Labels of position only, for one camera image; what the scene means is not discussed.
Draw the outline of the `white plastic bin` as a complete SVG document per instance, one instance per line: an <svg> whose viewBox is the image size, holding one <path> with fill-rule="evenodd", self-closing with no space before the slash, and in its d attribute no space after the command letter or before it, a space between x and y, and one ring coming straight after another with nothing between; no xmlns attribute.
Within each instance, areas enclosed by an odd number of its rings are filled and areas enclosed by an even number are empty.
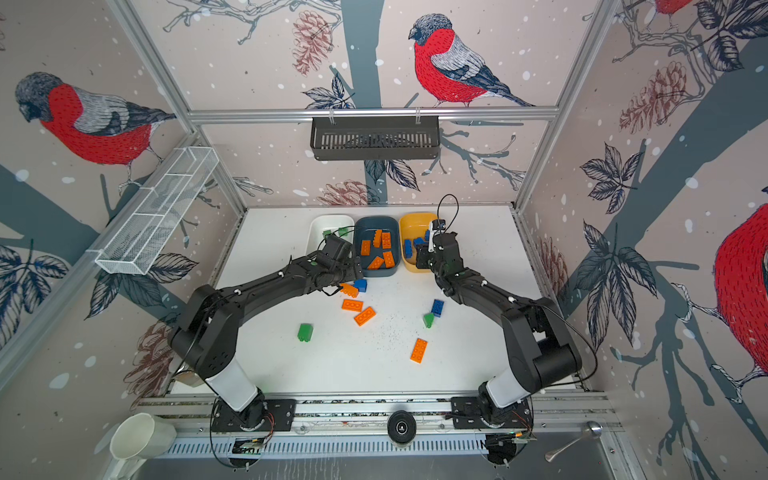
<svg viewBox="0 0 768 480"><path fill-rule="evenodd" d="M320 249L324 238L330 234L353 243L354 220L350 216L342 214L321 215L314 219L309 227L306 253L311 254Z"/></svg>

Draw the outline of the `yellow plastic bin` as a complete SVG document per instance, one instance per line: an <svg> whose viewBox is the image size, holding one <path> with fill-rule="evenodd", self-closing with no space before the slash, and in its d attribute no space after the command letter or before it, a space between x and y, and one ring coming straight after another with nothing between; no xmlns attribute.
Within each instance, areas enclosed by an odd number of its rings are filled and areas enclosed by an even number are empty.
<svg viewBox="0 0 768 480"><path fill-rule="evenodd" d="M416 253L417 247L427 245L429 243L430 234L429 230L431 224L437 216L434 213L416 212L409 213L400 219L400 237L401 237L401 250L403 255L403 261L405 267L411 273L428 273L428 269L419 269L416 265ZM410 239L413 245L413 255L409 259L404 258L403 247L404 241Z"/></svg>

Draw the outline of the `dark teal plastic bin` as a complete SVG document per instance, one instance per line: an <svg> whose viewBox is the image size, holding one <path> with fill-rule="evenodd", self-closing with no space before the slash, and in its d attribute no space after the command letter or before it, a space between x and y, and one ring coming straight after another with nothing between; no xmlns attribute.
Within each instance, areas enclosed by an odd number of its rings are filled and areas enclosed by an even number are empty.
<svg viewBox="0 0 768 480"><path fill-rule="evenodd" d="M392 248L390 249L395 258L396 266L392 269L386 269L382 253L385 251L382 247L373 247L373 238L376 230L390 232ZM369 256L360 255L361 242L363 240L371 241L371 254ZM356 221L354 224L354 249L355 253L361 258L361 266L365 277L389 277L392 276L399 266L401 260L400 233L397 221L389 216L367 216Z"/></svg>

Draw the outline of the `blue lego brick mid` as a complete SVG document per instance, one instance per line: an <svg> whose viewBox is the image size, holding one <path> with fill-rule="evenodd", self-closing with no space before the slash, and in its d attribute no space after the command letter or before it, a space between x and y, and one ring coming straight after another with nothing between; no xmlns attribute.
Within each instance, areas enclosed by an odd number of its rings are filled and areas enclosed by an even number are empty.
<svg viewBox="0 0 768 480"><path fill-rule="evenodd" d="M442 300L435 299L432 304L431 314L434 317L439 318L442 315L444 308L444 302Z"/></svg>

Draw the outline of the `green lego brick lone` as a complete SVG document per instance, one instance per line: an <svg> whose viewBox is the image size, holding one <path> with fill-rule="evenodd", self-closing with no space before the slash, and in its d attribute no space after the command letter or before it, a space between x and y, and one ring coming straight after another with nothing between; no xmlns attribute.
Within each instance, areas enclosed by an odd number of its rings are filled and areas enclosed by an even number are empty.
<svg viewBox="0 0 768 480"><path fill-rule="evenodd" d="M310 342L312 340L313 332L314 326L312 324L303 323L299 326L297 338L300 342Z"/></svg>

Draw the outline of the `orange lego brick lone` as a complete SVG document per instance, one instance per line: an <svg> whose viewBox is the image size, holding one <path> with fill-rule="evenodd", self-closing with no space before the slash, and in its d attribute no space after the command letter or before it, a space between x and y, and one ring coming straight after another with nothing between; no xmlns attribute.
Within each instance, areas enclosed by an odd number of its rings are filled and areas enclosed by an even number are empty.
<svg viewBox="0 0 768 480"><path fill-rule="evenodd" d="M412 362L421 364L428 346L428 342L424 339L418 338L413 346L410 360Z"/></svg>

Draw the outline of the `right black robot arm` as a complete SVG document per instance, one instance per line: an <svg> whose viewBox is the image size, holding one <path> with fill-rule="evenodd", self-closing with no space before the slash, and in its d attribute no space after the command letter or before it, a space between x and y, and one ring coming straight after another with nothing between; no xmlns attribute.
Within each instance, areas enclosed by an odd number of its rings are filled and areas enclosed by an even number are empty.
<svg viewBox="0 0 768 480"><path fill-rule="evenodd" d="M582 368L579 349L554 302L513 294L466 267L456 233L431 231L429 243L416 249L416 263L434 274L444 295L484 314L503 332L507 367L478 388L487 422L497 423L513 405Z"/></svg>

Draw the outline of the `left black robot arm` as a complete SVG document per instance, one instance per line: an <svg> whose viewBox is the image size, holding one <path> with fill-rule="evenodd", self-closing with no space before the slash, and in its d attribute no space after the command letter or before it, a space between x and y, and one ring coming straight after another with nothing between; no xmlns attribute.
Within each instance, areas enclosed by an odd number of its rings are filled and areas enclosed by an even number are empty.
<svg viewBox="0 0 768 480"><path fill-rule="evenodd" d="M264 394L236 359L239 331L257 315L283 302L363 278L353 244L330 234L308 255L290 259L280 270L245 284L194 290L168 344L182 363L249 428L265 415Z"/></svg>

